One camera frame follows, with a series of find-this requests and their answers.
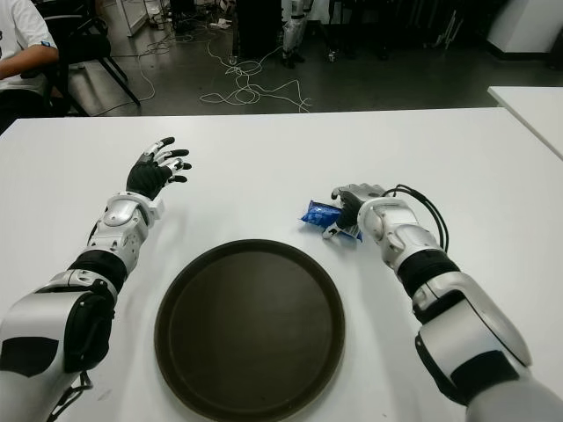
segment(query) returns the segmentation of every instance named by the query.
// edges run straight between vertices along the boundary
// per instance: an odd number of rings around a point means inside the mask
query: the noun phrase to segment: humanoid robot
[[[178,173],[191,168],[182,160],[187,150],[164,150],[173,142],[166,138],[143,152],[126,190],[107,202],[75,262],[5,315],[0,421],[52,422],[91,389],[86,371],[108,353],[118,293],[163,212],[157,196],[170,183],[186,182]],[[365,184],[334,189],[342,213],[323,237],[357,224],[381,246],[383,261],[397,274],[421,323],[414,341],[419,356],[440,391],[467,406],[468,422],[563,420],[563,402],[534,380],[530,352],[516,327],[460,272],[409,206],[388,196],[405,191]]]

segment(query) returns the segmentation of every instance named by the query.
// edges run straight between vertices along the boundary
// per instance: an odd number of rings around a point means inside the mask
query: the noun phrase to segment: white shirt
[[[56,48],[45,20],[31,0],[0,0],[0,61],[36,45]],[[0,81],[0,91],[29,90],[43,95],[44,88],[43,75],[33,79],[12,76]]]

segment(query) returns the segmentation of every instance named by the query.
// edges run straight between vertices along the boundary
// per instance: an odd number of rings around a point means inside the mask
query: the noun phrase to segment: blue snack bag
[[[315,202],[312,200],[309,202],[309,209],[307,209],[307,214],[301,217],[302,222],[308,222],[309,224],[314,224],[315,226],[322,227],[326,229],[328,226],[336,222],[340,213],[341,208],[333,207],[332,205],[326,205],[321,202]],[[354,239],[362,240],[362,233],[358,226],[350,227],[341,231],[343,235],[350,236]]]

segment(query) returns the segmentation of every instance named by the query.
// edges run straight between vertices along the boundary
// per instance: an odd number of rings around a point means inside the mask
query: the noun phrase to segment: black chair
[[[44,73],[80,115],[88,113],[69,94],[68,83],[69,66],[81,62],[98,61],[131,99],[141,104],[126,84],[127,75],[110,56],[106,24],[96,15],[95,0],[50,0],[36,3],[36,7],[59,48],[58,66]]]

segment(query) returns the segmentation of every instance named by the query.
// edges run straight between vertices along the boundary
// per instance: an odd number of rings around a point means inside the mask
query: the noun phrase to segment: white table
[[[488,91],[563,160],[563,88],[491,86]]]
[[[377,246],[327,242],[298,220],[310,199],[364,181],[406,183],[440,208],[450,256],[512,318],[537,378],[563,396],[563,166],[502,108],[19,121],[0,138],[0,314],[67,268],[138,154],[168,135],[192,151],[190,180],[163,191],[167,212],[121,292],[110,353],[91,371],[95,390],[61,420],[205,420],[158,372],[157,306],[191,260],[253,237],[311,255],[346,311],[340,370],[293,421],[463,420],[419,362],[418,324]]]

